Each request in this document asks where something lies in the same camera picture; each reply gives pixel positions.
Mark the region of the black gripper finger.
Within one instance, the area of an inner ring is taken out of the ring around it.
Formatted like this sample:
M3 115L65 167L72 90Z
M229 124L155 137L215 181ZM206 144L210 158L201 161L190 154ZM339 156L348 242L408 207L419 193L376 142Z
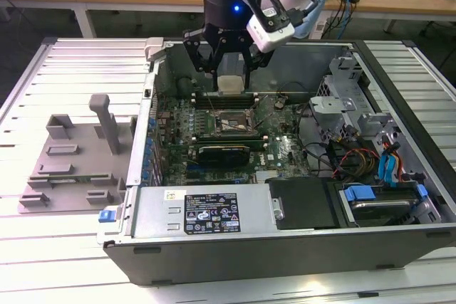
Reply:
M205 58L200 53L201 39L211 47L211 53ZM196 71L209 73L212 76L213 91L218 91L217 69L223 57L223 32L218 28L201 28L185 31L183 43Z
M244 59L245 88L250 88L252 72L258 68L267 67L274 54L274 51L262 53L258 50L252 55L250 48L253 44L253 39L248 33L243 33L241 35L241 53Z

